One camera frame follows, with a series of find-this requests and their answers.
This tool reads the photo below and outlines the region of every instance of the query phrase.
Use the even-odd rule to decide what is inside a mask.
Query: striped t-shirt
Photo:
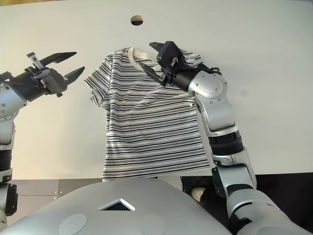
[[[197,54],[183,55],[191,66],[202,62]],[[156,62],[124,48],[110,53],[85,80],[92,102],[106,111],[103,181],[209,167],[194,99],[177,87],[162,87],[138,62],[162,74]]]

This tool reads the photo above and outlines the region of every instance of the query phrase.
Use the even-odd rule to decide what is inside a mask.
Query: gray floor tile
[[[102,179],[65,179],[60,180],[58,196],[66,195],[78,188],[94,183],[102,182]]]
[[[14,215],[7,217],[7,224],[10,226],[24,216],[31,214],[41,207],[54,201],[55,196],[21,196],[18,198],[18,209]]]
[[[58,192],[59,180],[12,180],[19,195],[54,196]]]

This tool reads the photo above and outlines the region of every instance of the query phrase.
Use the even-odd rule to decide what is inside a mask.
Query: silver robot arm
[[[161,85],[175,85],[195,98],[201,113],[216,167],[212,169],[216,193],[226,197],[229,229],[238,235],[308,235],[264,193],[256,190],[256,178],[227,100],[227,82],[218,68],[191,68],[174,42],[150,43],[159,53],[163,75],[140,64]]]
[[[13,77],[5,72],[0,75],[0,231],[6,228],[6,217],[17,210],[17,186],[9,184],[12,179],[11,153],[14,143],[14,118],[19,110],[44,94],[56,94],[58,97],[83,72],[84,67],[62,76],[57,71],[46,67],[54,62],[62,62],[76,52],[55,53],[38,60],[32,52],[27,56],[34,67],[28,67],[25,72]]]

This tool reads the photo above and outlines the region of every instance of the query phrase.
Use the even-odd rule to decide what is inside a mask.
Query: vent grille
[[[135,211],[135,207],[124,199],[116,199],[98,208],[98,211]]]
[[[113,206],[110,206],[103,211],[130,211],[127,207],[125,207],[121,202],[116,203]]]

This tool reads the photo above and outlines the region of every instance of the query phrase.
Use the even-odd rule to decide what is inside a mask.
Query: shirt sleeve
[[[198,54],[184,51],[184,56],[186,62],[192,67],[197,67],[199,64],[203,63],[201,56]]]
[[[108,55],[102,64],[85,80],[91,89],[91,101],[98,107],[102,107],[108,94],[112,74],[112,64]]]

